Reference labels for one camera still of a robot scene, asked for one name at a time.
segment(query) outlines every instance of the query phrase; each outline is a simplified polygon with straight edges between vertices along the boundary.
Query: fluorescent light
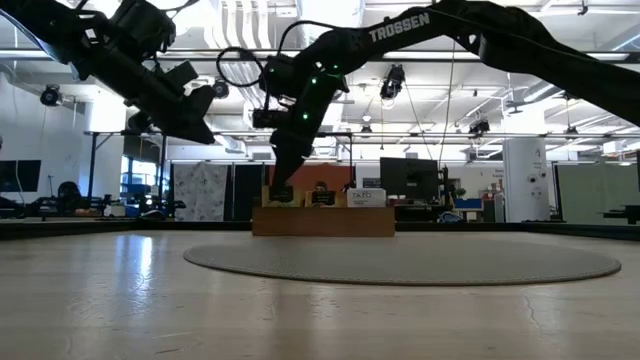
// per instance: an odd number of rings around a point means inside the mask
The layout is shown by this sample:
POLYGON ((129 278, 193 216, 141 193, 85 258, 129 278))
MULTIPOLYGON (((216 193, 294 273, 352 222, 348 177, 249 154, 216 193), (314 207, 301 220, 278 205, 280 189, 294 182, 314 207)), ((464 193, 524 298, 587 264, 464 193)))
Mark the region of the fluorescent light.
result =
POLYGON ((455 55, 451 51, 391 51, 384 54, 385 59, 405 59, 405 60, 451 60, 455 56, 456 60, 478 60, 478 55, 467 51, 456 51, 455 55))
POLYGON ((601 61, 623 61, 629 57, 629 53, 587 53, 587 55, 601 61))
POLYGON ((481 158, 481 159, 488 159, 488 158, 490 158, 492 156, 500 154, 501 152, 502 152, 502 149, 496 150, 496 151, 494 151, 494 152, 492 152, 492 153, 490 153, 488 155, 481 155, 481 156, 478 156, 478 157, 481 158))
POLYGON ((553 114, 549 115, 547 118, 552 118, 554 116, 558 116, 558 115, 562 115, 566 112, 569 112, 575 108, 577 108, 578 106, 582 105, 583 102, 582 100, 571 100, 571 102, 573 102, 572 104, 570 104, 569 106, 563 106, 562 109, 554 112, 553 114))
POLYGON ((620 50, 620 49, 622 49, 623 47, 625 47, 625 46, 627 46, 627 45, 631 44, 632 42, 634 42, 634 41, 636 41, 636 40, 638 40, 638 39, 640 39, 640 34, 638 34, 638 35, 636 35, 636 36, 632 37, 631 39, 629 39, 629 40, 627 40, 627 41, 623 42, 622 44, 620 44, 620 45, 616 46, 615 48, 613 48, 613 51, 620 50))
POLYGON ((571 123, 571 126, 590 126, 593 125, 595 123, 599 123, 601 121, 610 119, 612 117, 616 117, 615 115, 607 115, 605 117, 602 117, 602 115, 596 115, 596 116, 592 116, 586 119, 582 119, 582 120, 578 120, 578 121, 574 121, 571 123))
POLYGON ((483 106, 487 105, 489 103, 489 101, 491 101, 493 99, 487 99, 483 102, 480 103, 480 105, 474 107, 473 109, 469 110, 469 112, 464 116, 464 117, 469 117, 471 115, 473 115, 476 111, 480 110, 483 106))
POLYGON ((482 145, 480 145, 480 146, 478 147, 478 150, 482 149, 482 148, 483 148, 483 147, 485 147, 485 146, 489 146, 489 145, 491 145, 491 144, 495 144, 495 143, 497 143, 498 141, 502 141, 502 139, 493 139, 493 140, 491 140, 491 141, 487 142, 486 144, 482 144, 482 145))
POLYGON ((540 8, 540 12, 545 12, 545 11, 549 10, 557 2, 558 2, 558 0, 547 0, 547 2, 544 3, 544 5, 542 5, 542 7, 540 8))
POLYGON ((532 101, 534 101, 534 100, 538 99, 540 96, 542 96, 544 93, 546 93, 547 91, 551 90, 551 89, 552 89, 552 88, 554 88, 554 87, 555 87, 555 85, 553 85, 553 84, 549 84, 549 85, 547 85, 547 86, 543 87, 542 89, 540 89, 540 90, 538 90, 538 91, 534 92, 533 94, 531 94, 531 95, 529 95, 529 96, 525 97, 525 98, 524 98, 524 101, 525 101, 525 102, 532 102, 532 101))

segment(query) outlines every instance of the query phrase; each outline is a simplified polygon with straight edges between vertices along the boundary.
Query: camera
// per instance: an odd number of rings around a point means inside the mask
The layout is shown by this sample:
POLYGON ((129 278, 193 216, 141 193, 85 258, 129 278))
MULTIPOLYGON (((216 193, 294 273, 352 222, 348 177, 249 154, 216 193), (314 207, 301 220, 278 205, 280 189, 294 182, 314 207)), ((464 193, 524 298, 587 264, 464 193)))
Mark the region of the camera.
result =
POLYGON ((40 103, 49 107, 57 107, 62 105, 62 94, 59 85, 47 85, 46 89, 40 95, 40 103))
POLYGON ((226 99, 229 96, 229 85, 224 80, 217 79, 213 84, 213 92, 215 99, 226 99))
POLYGON ((383 100, 392 100, 402 91, 402 83, 405 81, 404 70, 402 65, 391 65, 391 70, 387 78, 382 83, 380 89, 380 97, 383 100))

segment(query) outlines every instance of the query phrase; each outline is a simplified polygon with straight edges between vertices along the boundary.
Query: cardboard box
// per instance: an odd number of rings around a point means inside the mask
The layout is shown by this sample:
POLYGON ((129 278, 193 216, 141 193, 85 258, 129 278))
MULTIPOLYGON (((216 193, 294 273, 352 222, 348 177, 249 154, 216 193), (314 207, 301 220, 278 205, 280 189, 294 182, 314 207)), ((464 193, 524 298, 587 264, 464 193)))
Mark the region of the cardboard box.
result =
POLYGON ((342 191, 307 191, 305 207, 344 207, 342 191))
POLYGON ((275 191, 270 186, 262 187, 262 207, 302 207, 304 192, 293 187, 275 191))

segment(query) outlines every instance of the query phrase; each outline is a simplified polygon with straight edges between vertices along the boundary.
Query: white column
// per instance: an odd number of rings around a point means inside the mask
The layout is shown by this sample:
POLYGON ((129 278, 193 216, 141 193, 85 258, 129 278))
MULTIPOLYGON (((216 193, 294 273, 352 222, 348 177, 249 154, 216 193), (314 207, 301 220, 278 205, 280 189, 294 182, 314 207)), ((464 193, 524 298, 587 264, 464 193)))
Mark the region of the white column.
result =
MULTIPOLYGON (((545 133, 544 109, 523 109, 504 119, 507 133, 545 133)), ((543 138, 513 138, 503 145, 508 222, 549 220, 547 157, 543 138)))

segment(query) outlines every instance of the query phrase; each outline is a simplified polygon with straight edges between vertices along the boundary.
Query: cable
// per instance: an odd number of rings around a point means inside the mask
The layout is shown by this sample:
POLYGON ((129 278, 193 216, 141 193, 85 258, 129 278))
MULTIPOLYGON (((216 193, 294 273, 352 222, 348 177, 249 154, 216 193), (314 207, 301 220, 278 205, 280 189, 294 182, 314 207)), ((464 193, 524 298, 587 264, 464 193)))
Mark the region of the cable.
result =
POLYGON ((172 18, 176 17, 176 15, 178 15, 178 13, 186 8, 188 8, 191 5, 195 5, 195 3, 197 3, 200 0, 187 0, 186 3, 184 3, 183 5, 171 8, 171 9, 163 9, 162 11, 164 12, 170 12, 170 11, 175 11, 176 13, 172 16, 172 18))
POLYGON ((451 50, 451 73, 449 74, 449 94, 447 95, 447 115, 444 119, 444 131, 442 132, 442 142, 440 142, 440 156, 438 157, 438 170, 441 169, 442 153, 444 152, 444 141, 447 138, 447 129, 449 128, 449 110, 451 109, 451 90, 453 88, 453 69, 456 64, 456 41, 453 40, 453 49, 451 50))
POLYGON ((431 150, 429 150, 429 145, 427 144, 427 139, 424 137, 424 131, 422 131, 422 124, 418 119, 418 113, 416 112, 415 106, 413 106, 413 99, 411 99, 411 92, 409 91, 409 85, 407 85, 407 80, 404 81, 404 86, 407 88, 407 95, 409 96, 409 103, 411 104, 411 110, 413 110, 413 116, 416 119, 416 123, 418 124, 418 129, 420 129, 420 136, 422 137, 422 142, 424 142, 424 147, 427 148, 427 153, 429 154, 429 160, 433 160, 433 156, 431 155, 431 150))
POLYGON ((27 203, 24 201, 24 194, 22 193, 22 183, 20 182, 20 176, 18 175, 18 164, 20 164, 20 161, 16 160, 16 182, 18 183, 18 190, 20 190, 19 194, 20 199, 22 200, 22 206, 27 207, 27 203))
POLYGON ((260 62, 258 57, 253 53, 253 51, 241 48, 239 46, 230 46, 230 47, 222 50, 220 52, 220 54, 218 54, 218 57, 216 58, 216 70, 218 70, 218 75, 220 75, 222 80, 224 80, 229 85, 235 86, 237 88, 246 88, 246 87, 251 87, 251 86, 254 86, 254 85, 258 84, 260 82, 260 78, 254 80, 252 82, 246 83, 246 84, 241 84, 241 83, 236 83, 236 82, 233 82, 233 81, 229 80, 229 78, 227 78, 224 75, 224 73, 222 72, 222 67, 221 67, 220 63, 222 62, 222 60, 223 60, 222 58, 224 57, 224 55, 226 53, 230 52, 230 51, 238 52, 240 54, 240 58, 241 59, 242 59, 242 55, 244 54, 245 56, 247 56, 251 60, 253 60, 253 62, 255 62, 256 65, 258 65, 258 68, 260 69, 260 72, 264 71, 264 66, 262 66, 262 63, 260 62))
POLYGON ((431 8, 427 8, 425 11, 432 12, 432 13, 439 14, 439 15, 443 15, 443 16, 446 16, 446 17, 449 17, 449 18, 452 18, 452 19, 456 19, 456 20, 461 21, 461 22, 463 22, 465 24, 477 26, 477 27, 479 27, 481 29, 487 29, 489 31, 498 33, 500 35, 504 35, 504 36, 507 36, 507 37, 523 40, 523 41, 526 41, 526 42, 528 42, 530 44, 534 44, 536 46, 539 46, 539 47, 541 47, 543 49, 546 49, 546 50, 549 50, 549 51, 553 51, 553 52, 556 52, 558 54, 567 55, 567 56, 576 58, 576 59, 581 60, 581 61, 589 61, 589 62, 598 63, 598 64, 602 63, 600 60, 594 59, 594 58, 592 58, 592 57, 590 57, 588 55, 584 55, 584 57, 583 57, 583 56, 578 56, 576 54, 572 54, 572 53, 569 53, 569 52, 566 52, 566 51, 558 50, 558 49, 555 49, 555 48, 540 44, 539 42, 531 40, 531 39, 529 39, 527 37, 516 35, 516 34, 513 34, 513 33, 509 33, 509 32, 505 32, 503 30, 497 30, 497 29, 494 29, 492 27, 477 23, 475 21, 467 20, 465 18, 456 16, 456 15, 447 14, 446 12, 443 12, 443 11, 439 11, 439 10, 435 10, 435 9, 431 9, 431 8))
MULTIPOLYGON (((321 26, 321 27, 326 27, 326 28, 330 28, 330 29, 339 29, 339 27, 337 26, 333 26, 333 25, 329 25, 329 24, 324 24, 324 23, 320 23, 317 21, 311 21, 311 20, 301 20, 301 21, 296 21, 293 24, 289 25, 284 33, 282 34, 282 37, 280 38, 280 45, 278 46, 278 52, 276 53, 276 56, 280 55, 280 53, 282 52, 282 47, 284 46, 284 41, 285 38, 287 37, 287 34, 294 29, 297 26, 300 25, 316 25, 316 26, 321 26)), ((260 69, 260 74, 264 73, 264 66, 262 66, 262 63, 260 62, 260 59, 258 59, 258 57, 253 53, 253 51, 251 50, 247 50, 244 49, 242 47, 239 46, 230 46, 224 50, 222 50, 220 52, 220 54, 218 54, 218 57, 216 58, 216 70, 218 70, 218 75, 220 76, 220 78, 222 78, 222 80, 224 80, 226 83, 228 83, 231 86, 235 86, 237 88, 246 88, 246 87, 251 87, 254 85, 257 85, 258 83, 260 83, 260 81, 264 81, 264 88, 265 88, 265 100, 264 100, 264 109, 263 110, 269 110, 269 98, 270 98, 270 93, 269 93, 269 84, 266 81, 264 76, 260 76, 258 77, 256 80, 251 81, 249 83, 246 84, 241 84, 241 83, 236 83, 234 81, 229 80, 229 78, 223 73, 222 71, 222 66, 221 66, 221 62, 223 60, 223 57, 226 53, 230 52, 230 51, 235 51, 238 52, 240 54, 240 57, 242 58, 242 55, 244 54, 245 56, 249 57, 251 60, 253 60, 253 62, 256 63, 256 65, 258 65, 258 68, 260 69)))

